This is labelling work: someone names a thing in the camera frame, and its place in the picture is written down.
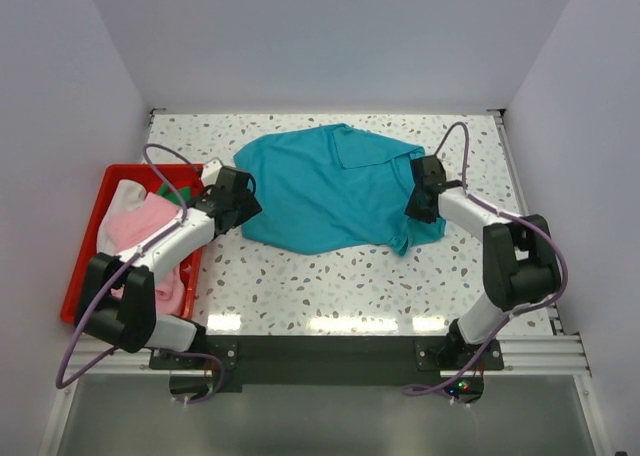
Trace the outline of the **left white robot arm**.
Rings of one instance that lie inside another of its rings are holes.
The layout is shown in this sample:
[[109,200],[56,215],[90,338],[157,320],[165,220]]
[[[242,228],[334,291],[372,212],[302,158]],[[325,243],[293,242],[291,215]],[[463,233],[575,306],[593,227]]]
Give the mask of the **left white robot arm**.
[[99,252],[87,265],[74,324],[105,343],[135,353],[170,350],[185,368],[207,356],[204,328],[156,309],[157,285],[171,270],[216,237],[262,211],[253,176],[215,160],[203,169],[204,188],[182,201],[159,229],[120,252]]

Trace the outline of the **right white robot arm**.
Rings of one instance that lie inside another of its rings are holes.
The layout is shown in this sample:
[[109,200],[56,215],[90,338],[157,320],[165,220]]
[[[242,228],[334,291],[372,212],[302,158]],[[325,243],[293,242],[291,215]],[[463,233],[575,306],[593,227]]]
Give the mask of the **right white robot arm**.
[[509,214],[472,195],[462,181],[447,178],[435,156],[415,159],[410,166],[414,189],[407,216],[425,223],[452,222],[482,245],[483,293],[451,323],[440,350],[452,366],[466,369],[480,358],[480,345],[495,338],[497,327],[557,293],[559,256],[543,217]]

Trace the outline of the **teal t shirt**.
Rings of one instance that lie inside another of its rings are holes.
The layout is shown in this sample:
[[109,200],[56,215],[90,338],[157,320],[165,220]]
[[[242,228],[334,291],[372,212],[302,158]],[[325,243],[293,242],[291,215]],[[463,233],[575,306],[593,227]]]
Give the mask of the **teal t shirt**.
[[314,255],[383,245],[399,256],[441,240],[446,223],[406,215],[414,189],[410,164],[422,147],[346,124],[262,136],[234,156],[257,183],[261,212],[245,238]]

